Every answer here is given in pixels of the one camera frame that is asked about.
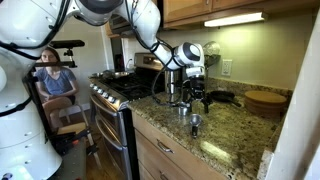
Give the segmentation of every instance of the oven handle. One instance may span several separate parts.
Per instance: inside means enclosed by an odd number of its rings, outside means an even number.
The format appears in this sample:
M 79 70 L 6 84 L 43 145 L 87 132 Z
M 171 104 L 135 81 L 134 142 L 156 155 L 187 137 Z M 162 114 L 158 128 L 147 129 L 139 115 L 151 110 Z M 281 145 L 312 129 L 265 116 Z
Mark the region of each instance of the oven handle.
M 121 145 L 121 143 L 119 141 L 113 141 L 108 134 L 113 134 L 112 131 L 110 130 L 109 126 L 107 123 L 105 123 L 102 120 L 102 117 L 100 115 L 96 115 L 96 121 L 97 121 L 97 127 L 100 130 L 101 134 L 108 140 L 108 142 L 110 142 L 112 144 L 113 147 L 115 147 L 117 150 L 122 151 L 123 147 Z M 108 134 L 106 132 L 103 131 L 102 127 L 99 124 L 99 121 L 102 122 L 102 124 L 106 127 L 106 129 L 108 130 Z
M 100 109 L 102 109 L 102 110 L 105 111 L 106 113 L 110 114 L 110 115 L 113 116 L 113 117 L 116 117 L 116 116 L 117 116 L 117 113 L 116 113 L 116 112 L 113 112 L 113 111 L 105 108 L 105 106 L 102 105 L 102 104 L 99 102 L 98 98 L 96 98 L 95 96 L 91 95 L 91 96 L 90 96 L 90 99 L 92 100 L 92 102 L 93 102 L 96 106 L 98 106 Z

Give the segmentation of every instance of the woman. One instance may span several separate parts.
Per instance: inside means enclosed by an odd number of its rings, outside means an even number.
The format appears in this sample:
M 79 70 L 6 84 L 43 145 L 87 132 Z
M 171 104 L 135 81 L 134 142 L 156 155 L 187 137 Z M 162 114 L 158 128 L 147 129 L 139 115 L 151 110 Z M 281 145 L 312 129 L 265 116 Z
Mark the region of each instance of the woman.
M 60 62 L 59 54 L 53 48 L 47 47 L 41 54 L 42 62 Z M 39 69 L 37 88 L 44 96 L 42 104 L 52 131 L 56 131 L 63 124 L 59 118 L 60 109 L 74 104 L 75 94 L 79 91 L 76 77 L 65 67 L 48 66 Z

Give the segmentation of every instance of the oven door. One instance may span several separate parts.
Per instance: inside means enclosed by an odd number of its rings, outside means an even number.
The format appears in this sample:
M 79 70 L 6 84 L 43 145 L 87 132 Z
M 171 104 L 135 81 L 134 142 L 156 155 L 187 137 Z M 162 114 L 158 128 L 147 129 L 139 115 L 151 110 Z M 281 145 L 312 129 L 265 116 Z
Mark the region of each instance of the oven door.
M 122 112 L 115 112 L 103 105 L 95 95 L 91 95 L 95 109 L 95 121 L 101 134 L 107 154 L 119 172 L 119 179 L 131 179 L 131 166 L 126 146 Z

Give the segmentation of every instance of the under-cabinet light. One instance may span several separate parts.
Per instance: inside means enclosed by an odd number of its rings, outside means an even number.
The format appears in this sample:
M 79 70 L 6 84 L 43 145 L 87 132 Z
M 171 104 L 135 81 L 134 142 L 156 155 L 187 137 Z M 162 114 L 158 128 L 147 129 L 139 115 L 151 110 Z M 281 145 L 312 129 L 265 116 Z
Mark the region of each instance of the under-cabinet light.
M 267 14 L 263 12 L 252 13 L 252 14 L 242 14 L 237 16 L 225 17 L 220 19 L 214 19 L 204 22 L 206 27 L 217 27 L 217 26 L 226 26 L 231 24 L 241 24 L 254 21 L 263 21 L 268 17 Z

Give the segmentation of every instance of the blue shirt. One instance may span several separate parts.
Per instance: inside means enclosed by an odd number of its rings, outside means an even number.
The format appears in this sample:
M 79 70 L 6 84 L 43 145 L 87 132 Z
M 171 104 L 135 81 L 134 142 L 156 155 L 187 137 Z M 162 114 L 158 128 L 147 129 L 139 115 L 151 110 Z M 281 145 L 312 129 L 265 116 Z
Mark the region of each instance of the blue shirt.
M 65 67 L 60 68 L 60 76 L 57 80 L 53 79 L 45 68 L 39 69 L 35 76 L 44 83 L 47 92 L 51 95 L 60 95 L 72 90 L 70 81 L 76 80 L 73 72 Z

